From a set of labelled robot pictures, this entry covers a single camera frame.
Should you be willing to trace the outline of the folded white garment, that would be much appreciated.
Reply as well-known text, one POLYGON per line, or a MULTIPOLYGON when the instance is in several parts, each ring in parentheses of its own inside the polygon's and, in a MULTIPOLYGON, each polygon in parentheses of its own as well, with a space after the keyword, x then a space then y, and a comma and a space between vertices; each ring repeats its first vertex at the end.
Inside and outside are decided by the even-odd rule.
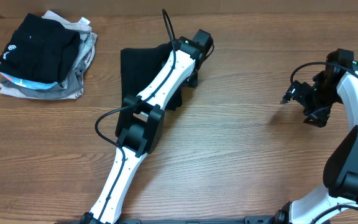
POLYGON ((90 26, 90 21, 84 17, 82 17, 78 22, 70 22, 52 11, 47 11, 42 18, 57 21, 66 29, 77 31, 80 34, 89 34, 90 32, 93 32, 93 29, 90 26))

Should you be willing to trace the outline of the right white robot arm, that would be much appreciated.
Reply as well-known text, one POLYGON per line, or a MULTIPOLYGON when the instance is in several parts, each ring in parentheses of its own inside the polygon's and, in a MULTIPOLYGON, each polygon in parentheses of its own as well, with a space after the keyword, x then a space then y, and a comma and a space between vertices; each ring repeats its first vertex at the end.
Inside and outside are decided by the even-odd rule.
POLYGON ((299 200, 288 202, 267 223, 329 223, 346 210, 358 211, 358 61, 342 59, 324 63, 314 85, 291 79, 282 98, 304 107, 305 122, 322 128, 334 103, 346 110, 349 133, 329 157, 323 182, 299 200))

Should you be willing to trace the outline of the black t-shirt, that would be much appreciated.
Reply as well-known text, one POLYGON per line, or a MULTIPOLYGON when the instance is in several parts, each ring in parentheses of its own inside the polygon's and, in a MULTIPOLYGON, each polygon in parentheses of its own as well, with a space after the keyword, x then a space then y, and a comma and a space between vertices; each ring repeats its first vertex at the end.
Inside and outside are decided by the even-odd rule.
POLYGON ((121 50, 121 86, 122 100, 137 96, 148 87, 163 68, 172 51, 171 43, 155 48, 121 50))

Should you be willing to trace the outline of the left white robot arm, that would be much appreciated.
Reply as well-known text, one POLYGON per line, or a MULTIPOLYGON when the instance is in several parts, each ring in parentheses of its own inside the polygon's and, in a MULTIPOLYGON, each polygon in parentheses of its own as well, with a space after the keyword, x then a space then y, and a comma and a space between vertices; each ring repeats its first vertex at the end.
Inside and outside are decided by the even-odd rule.
POLYGON ((164 66, 137 96, 128 95, 116 110, 116 155, 101 194, 80 223, 116 223, 136 171, 157 147, 165 109, 182 85, 196 87, 197 73, 214 49, 212 37, 180 37, 173 43, 164 66))

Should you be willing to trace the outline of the folded light blue garment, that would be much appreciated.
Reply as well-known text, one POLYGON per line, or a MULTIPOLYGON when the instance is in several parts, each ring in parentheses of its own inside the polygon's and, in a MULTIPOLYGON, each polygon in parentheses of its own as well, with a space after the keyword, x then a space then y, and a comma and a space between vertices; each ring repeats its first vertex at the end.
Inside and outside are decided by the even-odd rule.
POLYGON ((21 86, 24 88, 28 88, 31 90, 48 90, 58 84, 57 82, 53 82, 53 83, 34 82, 34 81, 30 81, 30 80, 13 77, 13 76, 10 76, 3 72, 0 72, 0 75, 15 85, 18 85, 18 86, 21 86))

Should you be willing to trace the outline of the folded grey garment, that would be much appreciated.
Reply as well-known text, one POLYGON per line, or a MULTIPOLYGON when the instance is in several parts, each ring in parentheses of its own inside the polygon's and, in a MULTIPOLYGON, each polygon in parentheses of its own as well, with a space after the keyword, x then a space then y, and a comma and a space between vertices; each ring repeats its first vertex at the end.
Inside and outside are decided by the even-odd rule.
POLYGON ((38 100, 75 100, 83 95, 84 74, 95 55, 97 35, 80 34, 79 53, 66 79, 46 90, 31 90, 2 78, 0 94, 38 100))

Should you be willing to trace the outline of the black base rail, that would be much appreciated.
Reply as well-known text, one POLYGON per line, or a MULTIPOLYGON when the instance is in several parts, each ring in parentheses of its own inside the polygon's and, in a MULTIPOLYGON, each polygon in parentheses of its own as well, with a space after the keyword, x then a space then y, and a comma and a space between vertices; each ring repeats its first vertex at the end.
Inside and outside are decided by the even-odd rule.
POLYGON ((286 215, 245 216, 244 218, 187 219, 187 220, 140 220, 122 219, 116 224, 273 224, 288 223, 286 215))

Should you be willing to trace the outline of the folded black shirt with logo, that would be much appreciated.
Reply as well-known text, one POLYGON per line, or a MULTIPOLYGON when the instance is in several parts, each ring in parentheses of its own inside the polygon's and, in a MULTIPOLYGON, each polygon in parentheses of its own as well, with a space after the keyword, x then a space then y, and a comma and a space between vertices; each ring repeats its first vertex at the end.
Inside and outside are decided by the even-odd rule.
POLYGON ((71 70, 79 46, 79 32, 28 14, 0 56, 0 72, 34 82, 60 83, 71 70))

